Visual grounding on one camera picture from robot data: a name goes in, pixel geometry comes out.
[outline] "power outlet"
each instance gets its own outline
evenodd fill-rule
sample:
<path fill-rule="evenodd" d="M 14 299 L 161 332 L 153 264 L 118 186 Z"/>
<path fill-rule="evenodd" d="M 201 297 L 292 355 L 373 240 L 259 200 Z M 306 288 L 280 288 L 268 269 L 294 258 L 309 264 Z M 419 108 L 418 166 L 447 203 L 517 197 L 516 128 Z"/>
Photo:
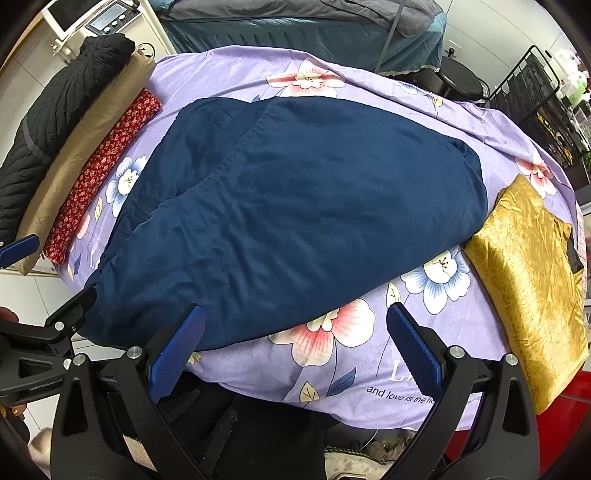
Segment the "power outlet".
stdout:
<path fill-rule="evenodd" d="M 460 52 L 462 51 L 461 46 L 459 46 L 457 43 L 452 42 L 451 40 L 446 40 L 445 43 L 443 44 L 443 51 L 445 56 L 449 56 L 449 49 L 453 48 L 453 55 L 452 58 L 455 59 L 458 57 L 458 55 L 460 54 Z"/>

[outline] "pink flower print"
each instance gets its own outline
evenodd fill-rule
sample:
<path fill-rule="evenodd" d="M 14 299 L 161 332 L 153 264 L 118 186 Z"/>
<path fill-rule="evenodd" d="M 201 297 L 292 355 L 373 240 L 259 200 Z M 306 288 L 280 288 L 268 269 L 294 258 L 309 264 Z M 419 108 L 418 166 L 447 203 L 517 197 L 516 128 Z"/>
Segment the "pink flower print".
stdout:
<path fill-rule="evenodd" d="M 529 178 L 530 183 L 543 199 L 546 198 L 547 193 L 556 195 L 556 187 L 552 184 L 554 174 L 535 148 L 533 161 L 515 157 L 515 163 L 517 163 L 521 173 Z"/>
<path fill-rule="evenodd" d="M 363 345 L 374 334 L 375 313 L 365 300 L 357 299 L 339 309 L 269 336 L 277 345 L 293 344 L 291 356 L 301 366 L 326 365 L 335 340 L 346 347 Z"/>
<path fill-rule="evenodd" d="M 285 87 L 279 96 L 336 97 L 335 88 L 345 86 L 345 81 L 336 73 L 322 68 L 316 59 L 305 59 L 297 73 L 282 73 L 267 77 L 267 83 L 274 88 Z"/>

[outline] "purple floral bedsheet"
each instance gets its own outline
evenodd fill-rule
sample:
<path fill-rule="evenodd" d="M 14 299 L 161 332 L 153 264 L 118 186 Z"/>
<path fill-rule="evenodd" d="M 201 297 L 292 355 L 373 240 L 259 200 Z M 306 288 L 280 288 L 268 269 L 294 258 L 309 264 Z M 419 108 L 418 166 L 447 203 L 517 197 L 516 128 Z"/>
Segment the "purple floral bedsheet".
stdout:
<path fill-rule="evenodd" d="M 147 88 L 163 108 L 127 149 L 86 212 L 68 262 L 59 267 L 60 277 L 73 291 L 82 289 L 96 269 L 123 202 L 179 110 L 213 96 L 247 102 L 277 95 L 349 99 L 459 138 L 480 157 L 489 211 L 502 188 L 518 173 L 526 175 L 546 208 L 576 225 L 575 242 L 586 265 L 582 216 L 566 175 L 498 111 L 451 102 L 364 70 L 275 48 L 232 46 L 166 57 Z M 154 265 L 155 275 L 159 268 L 166 267 Z M 459 344 L 473 356 L 490 359 L 507 351 L 504 329 L 488 294 L 456 246 L 348 305 L 318 319 L 302 319 L 307 323 L 301 326 L 195 352 L 187 367 L 231 390 L 325 411 L 352 426 L 417 429 L 433 401 L 421 395 L 386 331 L 385 313 L 394 301 L 403 302 L 419 324 L 434 328 L 448 345 Z M 471 425 L 478 400 L 476 395 L 470 399 L 460 428 Z"/>

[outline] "red object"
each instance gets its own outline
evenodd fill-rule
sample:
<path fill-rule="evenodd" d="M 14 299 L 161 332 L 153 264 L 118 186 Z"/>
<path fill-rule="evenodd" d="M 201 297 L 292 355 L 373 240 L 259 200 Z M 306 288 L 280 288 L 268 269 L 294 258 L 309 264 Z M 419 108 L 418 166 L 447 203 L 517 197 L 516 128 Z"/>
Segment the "red object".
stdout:
<path fill-rule="evenodd" d="M 17 314 L 6 307 L 0 307 L 0 320 L 8 320 L 9 322 L 18 323 Z"/>
<path fill-rule="evenodd" d="M 591 373 L 580 371 L 548 410 L 537 416 L 540 436 L 540 475 L 543 475 L 562 455 L 590 408 Z M 467 437 L 467 430 L 453 435 L 446 450 L 449 458 L 458 459 Z"/>
<path fill-rule="evenodd" d="M 45 256 L 56 265 L 66 262 L 68 245 L 101 184 L 136 137 L 139 129 L 156 115 L 161 107 L 158 98 L 143 89 L 86 162 L 64 205 L 61 206 L 43 249 Z"/>

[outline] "black puffer coat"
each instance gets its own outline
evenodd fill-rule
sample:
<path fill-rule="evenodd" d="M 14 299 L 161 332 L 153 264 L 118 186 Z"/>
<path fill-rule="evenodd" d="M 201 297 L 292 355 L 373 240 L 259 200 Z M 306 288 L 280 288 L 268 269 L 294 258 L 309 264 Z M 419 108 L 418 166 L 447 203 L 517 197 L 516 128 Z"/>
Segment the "black puffer coat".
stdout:
<path fill-rule="evenodd" d="M 80 54 L 55 74 L 35 100 L 0 167 L 0 242 L 6 245 L 14 241 L 47 169 L 92 102 L 123 69 L 134 50 L 134 42 L 122 34 L 88 37 Z"/>

